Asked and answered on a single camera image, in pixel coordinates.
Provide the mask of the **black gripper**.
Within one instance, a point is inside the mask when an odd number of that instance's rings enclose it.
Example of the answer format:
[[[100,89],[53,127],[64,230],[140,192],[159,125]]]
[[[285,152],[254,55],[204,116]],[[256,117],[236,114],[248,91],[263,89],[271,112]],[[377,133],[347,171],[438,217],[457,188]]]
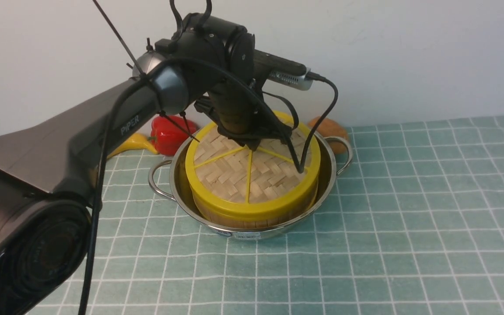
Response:
[[[263,102],[263,97],[251,97],[239,84],[227,80],[216,84],[206,96],[199,97],[194,102],[196,111],[208,116],[216,125],[220,135],[246,146],[255,151],[264,139],[280,140],[282,143],[290,137],[297,128],[297,113],[292,104],[283,97],[276,96],[288,107],[292,125],[289,127],[279,120],[273,120],[262,109],[269,107]]]

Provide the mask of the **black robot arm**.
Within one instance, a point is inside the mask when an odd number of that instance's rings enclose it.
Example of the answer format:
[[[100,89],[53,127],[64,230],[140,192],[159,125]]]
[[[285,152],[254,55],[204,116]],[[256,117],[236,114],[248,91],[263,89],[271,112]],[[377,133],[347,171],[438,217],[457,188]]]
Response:
[[[158,114],[195,103],[240,145],[290,141],[262,86],[306,66],[256,50],[246,27],[175,14],[132,77],[32,128],[0,136],[0,315],[23,315],[95,254],[106,159]]]

